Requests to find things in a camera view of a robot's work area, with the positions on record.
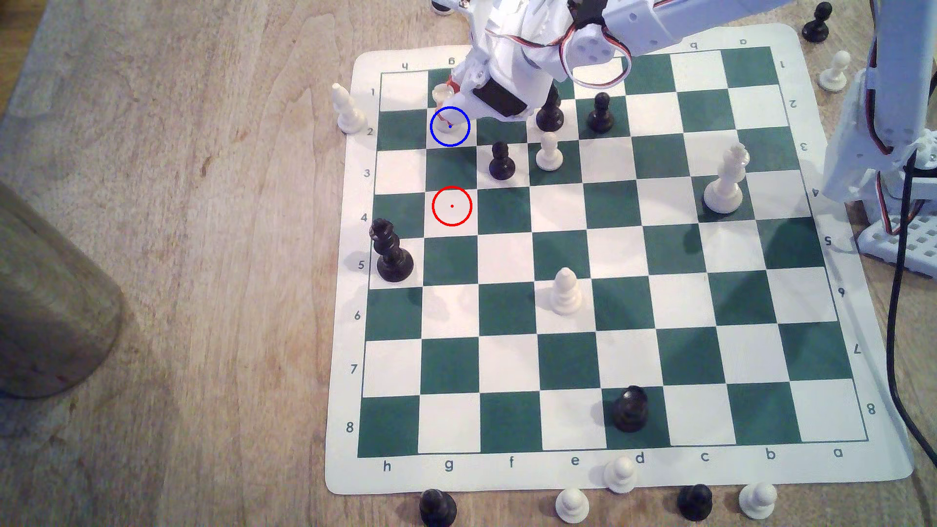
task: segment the white chess piece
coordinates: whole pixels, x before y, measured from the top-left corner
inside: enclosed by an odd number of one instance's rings
[[[579,290],[579,280],[569,267],[560,269],[553,280],[550,303],[553,311],[559,315],[571,315],[582,306],[583,294]]]
[[[817,84],[827,92],[839,92],[846,87],[846,74],[843,73],[849,66],[849,52],[838,51],[833,55],[829,68],[824,69],[817,77]]]
[[[746,485],[738,494],[738,507],[751,519],[765,519],[774,512],[778,491],[770,483]]]
[[[602,477],[605,480],[605,486],[616,494],[631,492],[638,482],[634,461],[627,456],[609,461],[605,465],[605,472]]]
[[[339,83],[332,84],[332,107],[338,112],[338,127],[343,132],[358,133],[367,126],[364,112],[355,108],[348,90]]]
[[[745,167],[749,160],[749,153],[742,143],[735,143],[726,150],[717,172],[719,179],[706,185],[703,191],[703,202],[710,210],[729,214],[742,204],[742,190],[738,182],[745,179]]]
[[[588,498],[580,489],[565,489],[557,496],[557,516],[567,523],[579,523],[588,516]]]
[[[563,164],[563,153],[558,148],[557,134],[544,132],[540,139],[540,147],[537,152],[537,166],[541,170],[553,172]]]

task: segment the chessboard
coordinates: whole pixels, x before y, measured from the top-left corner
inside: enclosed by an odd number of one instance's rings
[[[604,134],[586,126],[598,92],[559,83],[555,172],[534,161],[532,116],[434,139],[431,91],[468,50],[355,63],[368,125],[347,139],[332,492],[599,488],[621,455],[641,487],[911,473],[852,230],[817,190],[825,134],[791,28],[717,28],[635,57],[606,90]],[[495,142],[515,163],[504,181],[488,173]],[[715,214],[703,191],[736,142],[744,200]],[[414,259],[401,282],[377,272],[374,218]],[[563,267],[583,294],[569,316],[550,309]],[[609,407],[630,385],[648,421],[625,433]]]

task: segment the wooden table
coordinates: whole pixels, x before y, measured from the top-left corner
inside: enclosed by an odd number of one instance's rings
[[[813,72],[839,49],[853,72],[868,50],[868,7],[835,4],[829,40],[804,46]],[[799,28],[812,11],[741,23]],[[424,0],[50,1],[0,124],[0,180],[130,314],[84,384],[0,400],[0,523],[419,524],[415,495],[324,484],[345,151],[329,86],[367,51],[464,43],[465,21]],[[842,95],[816,97],[830,133]],[[863,262],[884,333],[892,268]],[[937,442],[935,293],[905,278],[898,376]],[[937,471],[915,455],[902,481],[782,486],[766,523],[934,524]],[[709,524],[748,521],[738,487],[713,490]],[[588,525],[684,522],[675,489],[587,495]],[[555,496],[458,494],[458,524],[559,525]]]

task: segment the wooden cylinder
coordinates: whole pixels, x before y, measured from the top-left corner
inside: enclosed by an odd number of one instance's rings
[[[81,382],[120,332],[120,288],[0,184],[0,391],[40,398]]]

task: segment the blue circle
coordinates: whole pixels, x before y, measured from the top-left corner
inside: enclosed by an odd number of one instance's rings
[[[439,139],[436,138],[436,132],[433,131],[433,121],[436,120],[436,116],[439,115],[439,112],[442,112],[443,110],[445,110],[445,109],[447,109],[447,108],[452,108],[453,110],[456,110],[456,111],[458,111],[459,113],[462,113],[462,114],[465,116],[465,118],[466,118],[466,123],[468,123],[468,127],[467,127],[467,129],[466,129],[466,136],[463,137],[461,140],[459,140],[458,143],[452,143],[452,144],[443,143],[442,141],[440,141]],[[435,141],[435,142],[437,142],[437,143],[439,143],[439,144],[441,144],[441,145],[443,145],[443,146],[458,146],[459,144],[464,143],[464,142],[466,141],[466,139],[469,138],[469,132],[471,132],[471,121],[469,121],[469,115],[468,115],[467,113],[463,112],[462,109],[460,109],[460,108],[455,108],[455,106],[443,106],[442,108],[436,110],[436,113],[433,113],[433,116],[429,119],[429,134],[433,136],[433,141]]]

